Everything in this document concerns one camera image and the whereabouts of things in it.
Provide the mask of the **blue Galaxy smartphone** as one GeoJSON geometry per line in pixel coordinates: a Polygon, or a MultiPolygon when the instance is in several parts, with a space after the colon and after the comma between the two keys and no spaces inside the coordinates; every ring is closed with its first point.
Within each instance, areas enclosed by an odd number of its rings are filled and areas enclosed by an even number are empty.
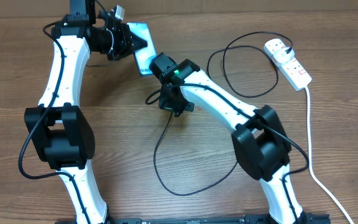
{"type": "Polygon", "coordinates": [[[149,65],[152,59],[157,56],[157,52],[154,47],[149,27],[144,22],[128,22],[127,25],[132,33],[147,42],[146,47],[136,50],[134,53],[139,73],[143,76],[152,75],[153,73],[150,70],[149,65]]]}

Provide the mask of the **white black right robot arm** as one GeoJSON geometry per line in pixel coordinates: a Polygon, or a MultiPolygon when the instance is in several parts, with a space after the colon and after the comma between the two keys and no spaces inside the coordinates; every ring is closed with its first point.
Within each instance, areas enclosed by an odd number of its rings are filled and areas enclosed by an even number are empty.
{"type": "Polygon", "coordinates": [[[272,221],[305,223],[290,181],[289,152],[297,144],[287,137],[275,110],[237,99],[188,59],[176,63],[160,53],[149,68],[162,85],[157,90],[160,109],[179,116],[198,105],[228,129],[237,163],[260,182],[272,221]]]}

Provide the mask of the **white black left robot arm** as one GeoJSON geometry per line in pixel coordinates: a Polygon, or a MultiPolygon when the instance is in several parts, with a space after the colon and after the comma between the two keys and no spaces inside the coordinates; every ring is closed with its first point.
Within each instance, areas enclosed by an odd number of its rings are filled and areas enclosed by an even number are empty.
{"type": "Polygon", "coordinates": [[[147,46],[124,23],[124,8],[96,11],[99,1],[70,1],[70,12],[43,28],[53,40],[53,62],[36,107],[26,108],[29,135],[19,153],[19,172],[37,180],[58,176],[75,208],[75,223],[113,223],[93,173],[94,132],[80,109],[84,70],[91,53],[120,60],[147,46]]]}

